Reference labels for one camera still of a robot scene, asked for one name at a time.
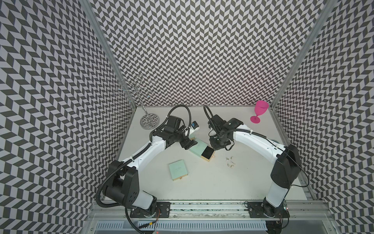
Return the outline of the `mint green drawer jewelry box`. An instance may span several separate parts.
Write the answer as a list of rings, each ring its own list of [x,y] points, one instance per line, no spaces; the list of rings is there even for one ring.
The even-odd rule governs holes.
[[[215,150],[200,139],[195,138],[194,140],[197,144],[192,146],[189,151],[205,161],[210,161],[214,157]]]

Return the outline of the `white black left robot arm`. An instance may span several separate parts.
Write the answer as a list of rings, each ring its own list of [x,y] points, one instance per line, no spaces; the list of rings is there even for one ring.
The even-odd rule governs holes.
[[[113,161],[108,168],[105,179],[99,185],[95,194],[95,201],[102,208],[123,206],[126,209],[140,209],[146,216],[156,213],[157,198],[140,190],[139,173],[158,154],[165,151],[175,143],[180,143],[185,150],[196,145],[190,139],[198,124],[189,118],[184,124],[172,112],[177,108],[189,108],[184,104],[174,106],[167,114],[166,119],[156,127],[149,136],[149,141],[131,157],[123,161]]]

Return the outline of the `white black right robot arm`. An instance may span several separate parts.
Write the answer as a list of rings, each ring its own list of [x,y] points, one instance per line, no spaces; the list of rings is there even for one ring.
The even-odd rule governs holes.
[[[240,142],[255,150],[273,165],[270,173],[272,184],[262,202],[262,210],[266,217],[275,217],[294,185],[294,180],[303,170],[297,147],[292,144],[285,146],[270,140],[254,132],[236,118],[225,121],[220,116],[213,115],[207,105],[203,106],[203,110],[208,118],[209,128],[215,132],[209,137],[210,145],[214,150],[229,151],[235,142]]]

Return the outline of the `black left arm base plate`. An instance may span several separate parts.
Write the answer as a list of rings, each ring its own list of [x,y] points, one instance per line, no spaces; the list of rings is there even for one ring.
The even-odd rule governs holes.
[[[169,218],[170,214],[170,202],[159,202],[153,203],[149,209],[142,209],[137,207],[130,213],[131,218]]]

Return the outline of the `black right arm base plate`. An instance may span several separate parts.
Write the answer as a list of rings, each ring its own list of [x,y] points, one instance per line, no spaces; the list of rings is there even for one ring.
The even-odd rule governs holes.
[[[246,201],[244,206],[247,208],[251,218],[289,218],[288,210],[283,206],[277,208],[264,202]]]

